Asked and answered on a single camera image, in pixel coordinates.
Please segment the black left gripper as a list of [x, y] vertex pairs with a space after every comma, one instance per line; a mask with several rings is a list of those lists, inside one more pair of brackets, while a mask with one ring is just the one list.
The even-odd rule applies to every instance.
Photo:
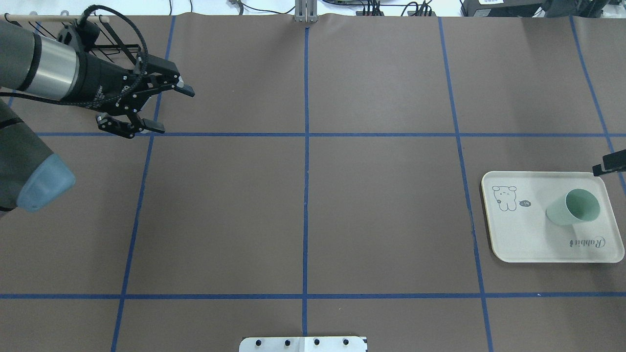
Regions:
[[[76, 56], [72, 87], [68, 100], [72, 103], [89, 102], [87, 109], [96, 110], [97, 127], [107, 133], [132, 139], [137, 134], [165, 133], [163, 123], [142, 118], [139, 114], [152, 98], [140, 98], [141, 94], [152, 96], [166, 90], [175, 90], [189, 97], [195, 96], [194, 89], [183, 82], [174, 62], [156, 56], [148, 56], [143, 62], [142, 54], [133, 69], [124, 69], [92, 54], [72, 52]], [[140, 83], [123, 100], [101, 102], [130, 90], [143, 74]]]

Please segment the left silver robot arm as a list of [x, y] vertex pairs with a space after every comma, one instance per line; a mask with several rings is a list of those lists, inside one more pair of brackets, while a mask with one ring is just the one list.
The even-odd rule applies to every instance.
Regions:
[[[165, 127], [141, 118], [152, 98], [174, 90], [194, 96], [175, 63], [148, 53], [134, 23], [138, 44], [124, 43], [108, 20], [69, 17], [50, 38], [17, 20], [1, 22], [1, 97], [20, 98], [97, 113], [99, 130], [132, 139], [164, 133]], [[7, 102], [1, 103], [1, 214], [36, 212], [71, 189], [69, 167]]]

